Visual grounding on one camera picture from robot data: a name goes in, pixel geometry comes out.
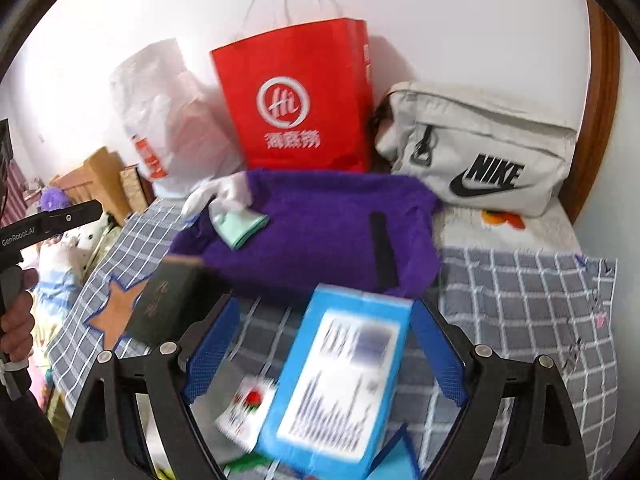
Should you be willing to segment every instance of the hi logo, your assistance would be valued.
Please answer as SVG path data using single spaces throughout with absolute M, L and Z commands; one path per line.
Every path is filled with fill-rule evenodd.
M 471 198 L 531 187 L 532 184 L 527 184 L 526 186 L 515 185 L 522 170 L 524 170 L 523 164 L 479 153 L 471 167 L 451 181 L 449 190 L 456 196 Z M 466 184 L 467 182 L 478 182 L 488 184 L 488 186 L 469 187 Z
M 256 96 L 258 112 L 271 126 L 282 130 L 295 128 L 309 115 L 309 94 L 295 79 L 273 77 Z

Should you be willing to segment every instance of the purple stuffed toy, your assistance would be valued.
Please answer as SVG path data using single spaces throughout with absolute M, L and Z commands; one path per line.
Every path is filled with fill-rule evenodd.
M 64 209 L 72 205 L 71 200 L 58 187 L 47 187 L 42 192 L 42 198 L 40 199 L 40 208 L 43 211 L 54 211 L 56 209 Z

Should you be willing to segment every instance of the nike logo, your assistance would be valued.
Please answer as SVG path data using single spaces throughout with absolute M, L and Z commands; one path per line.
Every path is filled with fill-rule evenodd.
M 493 193 L 503 193 L 505 191 L 514 191 L 516 189 L 526 189 L 527 187 L 532 186 L 532 184 L 527 184 L 526 186 L 513 186 L 513 187 L 466 187 L 463 181 L 465 177 L 465 173 L 466 173 L 466 170 L 460 173 L 449 184 L 450 192 L 452 192 L 456 196 L 459 196 L 460 198 L 471 198 L 474 196 L 491 195 Z
M 520 177 L 522 170 L 524 170 L 523 164 L 479 153 L 475 162 L 451 181 L 449 190 L 461 198 L 471 198 L 514 189 L 526 189 L 531 187 L 532 184 L 526 186 L 516 186 L 514 184 Z M 482 184 L 490 184 L 491 186 L 467 187 L 465 186 L 465 179 L 481 182 Z

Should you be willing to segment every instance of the mint green cloth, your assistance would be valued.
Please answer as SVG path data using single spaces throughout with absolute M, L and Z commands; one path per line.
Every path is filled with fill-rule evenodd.
M 238 250 L 244 243 L 269 222 L 267 215 L 250 209 L 227 212 L 211 220 L 214 229 L 231 249 Z

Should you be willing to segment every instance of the purple towel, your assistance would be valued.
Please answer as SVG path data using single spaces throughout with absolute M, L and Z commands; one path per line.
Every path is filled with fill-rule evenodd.
M 308 297 L 319 283 L 417 298 L 435 279 L 440 261 L 431 216 L 439 202 L 416 178 L 269 170 L 249 171 L 248 178 L 251 209 L 270 216 L 267 227 L 232 251 L 205 209 L 175 237 L 170 252 L 202 256 L 238 294 L 274 300 L 294 292 Z M 373 212 L 386 216 L 398 286 L 380 287 Z

